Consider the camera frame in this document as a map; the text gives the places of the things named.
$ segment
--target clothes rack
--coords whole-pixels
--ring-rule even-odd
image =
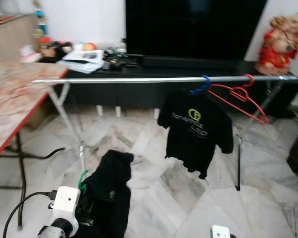
[[[276,97],[279,93],[283,85],[286,81],[298,80],[298,78],[294,75],[283,75],[283,76],[253,76],[256,81],[265,81],[265,82],[278,82],[277,85],[268,93],[266,99],[261,104],[262,110],[265,110],[270,102]],[[240,82],[240,81],[248,81],[249,77],[247,76],[217,76],[217,77],[209,77],[212,82]],[[44,83],[48,85],[48,94],[58,110],[61,118],[64,123],[71,131],[72,136],[76,139],[78,143],[78,151],[80,157],[81,169],[85,171],[85,149],[97,150],[98,148],[95,146],[87,145],[81,136],[75,130],[69,116],[67,115],[63,103],[65,98],[67,97],[70,84],[112,84],[112,83],[178,83],[178,82],[206,82],[205,78],[201,77],[173,77],[173,78],[68,78],[68,79],[36,79],[34,83]],[[53,85],[55,84],[63,84],[63,88],[61,91],[60,97],[57,96]],[[253,115],[257,117],[260,114],[260,111],[257,110]],[[236,170],[236,189],[240,190],[240,162],[241,162],[241,145],[243,143],[243,136],[248,131],[248,129],[254,123],[254,118],[250,118],[246,127],[243,129],[242,133],[237,135],[237,170]]]

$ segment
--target white cabinet leg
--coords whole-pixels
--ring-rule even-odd
[[[159,113],[160,113],[160,109],[159,109],[159,108],[155,108],[155,109],[153,110],[153,118],[154,118],[155,120],[158,119],[158,117],[159,117]]]
[[[121,107],[115,107],[116,111],[116,117],[120,118],[121,117]]]
[[[96,109],[97,109],[97,114],[102,117],[104,115],[104,111],[103,111],[103,106],[101,105],[97,105],[96,106]]]

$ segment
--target television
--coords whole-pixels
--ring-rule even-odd
[[[131,55],[242,60],[266,0],[126,0]]]

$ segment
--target black t-shirt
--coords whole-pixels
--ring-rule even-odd
[[[201,179],[207,176],[216,145],[222,153],[233,151],[232,121],[205,93],[169,93],[158,124],[170,127],[165,157],[182,160],[189,172],[201,172]]]

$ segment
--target red statue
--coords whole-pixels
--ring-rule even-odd
[[[264,35],[255,68],[266,75],[284,75],[298,52],[298,13],[290,18],[275,17],[271,26],[273,29]]]

